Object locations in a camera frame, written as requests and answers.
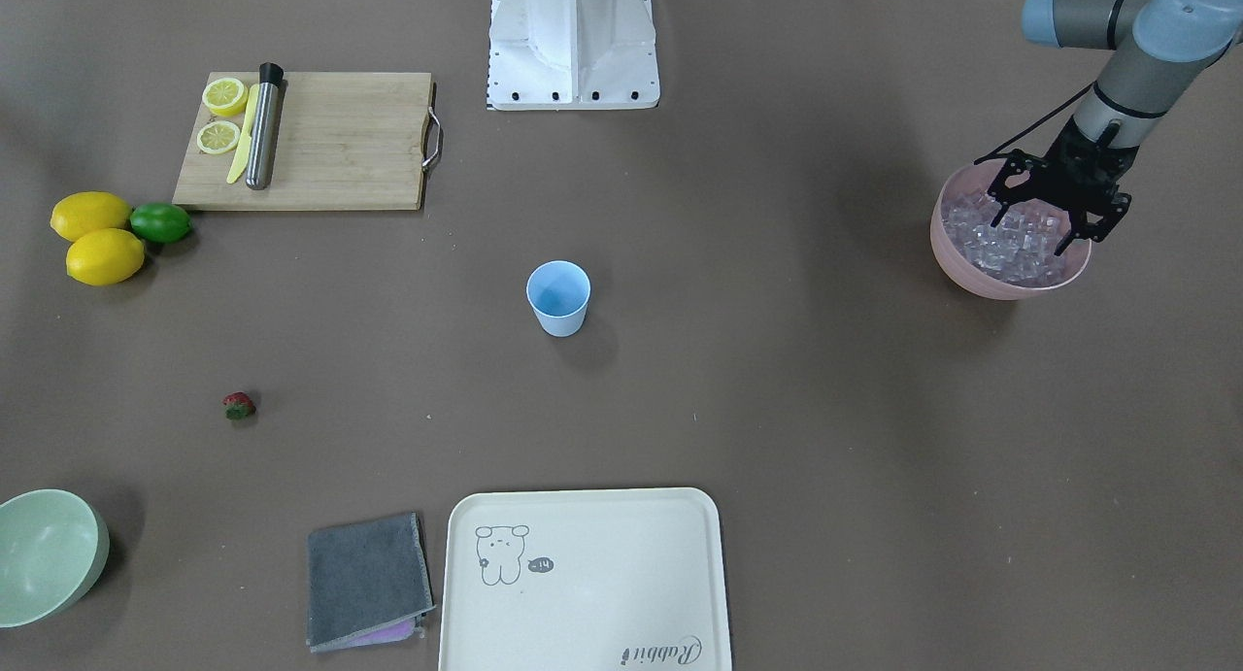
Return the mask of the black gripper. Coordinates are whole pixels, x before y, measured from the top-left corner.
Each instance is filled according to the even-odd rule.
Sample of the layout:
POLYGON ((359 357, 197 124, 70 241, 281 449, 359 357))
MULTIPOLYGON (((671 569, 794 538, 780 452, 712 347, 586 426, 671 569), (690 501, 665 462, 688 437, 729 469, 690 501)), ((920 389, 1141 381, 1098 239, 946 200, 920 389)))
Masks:
POLYGON ((1075 241, 1103 242, 1130 210, 1132 198, 1120 186, 1134 165, 1136 145, 1116 145, 1127 117, 1108 117, 1093 126, 1079 126, 1071 117, 1043 157, 1028 152, 992 152, 983 162, 997 162, 998 170, 986 188, 997 203, 989 227, 999 227, 1011 208, 1043 199, 1066 212, 1068 230, 1054 250, 1065 253, 1075 241))

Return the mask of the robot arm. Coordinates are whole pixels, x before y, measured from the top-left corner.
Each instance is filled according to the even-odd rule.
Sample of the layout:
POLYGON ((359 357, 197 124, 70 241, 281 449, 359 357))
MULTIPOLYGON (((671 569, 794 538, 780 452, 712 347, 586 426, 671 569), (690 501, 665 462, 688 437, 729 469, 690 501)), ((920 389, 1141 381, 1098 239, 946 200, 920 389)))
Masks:
POLYGON ((1073 116, 1043 157, 1011 143, 987 193, 1007 214, 1035 201, 1065 212, 1055 255, 1079 239, 1100 242, 1127 214, 1120 188, 1140 145, 1195 78, 1241 42, 1242 0, 1025 0, 1030 43, 1105 48, 1096 80, 1070 99, 1073 116))

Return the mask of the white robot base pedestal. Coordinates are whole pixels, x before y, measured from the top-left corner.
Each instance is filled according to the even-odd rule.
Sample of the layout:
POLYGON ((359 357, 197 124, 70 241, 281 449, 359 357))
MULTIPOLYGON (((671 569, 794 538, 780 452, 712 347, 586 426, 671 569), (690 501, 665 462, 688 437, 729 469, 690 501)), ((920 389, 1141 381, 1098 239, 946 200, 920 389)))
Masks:
POLYGON ((491 0, 492 111, 644 111, 660 103, 653 0, 491 0))

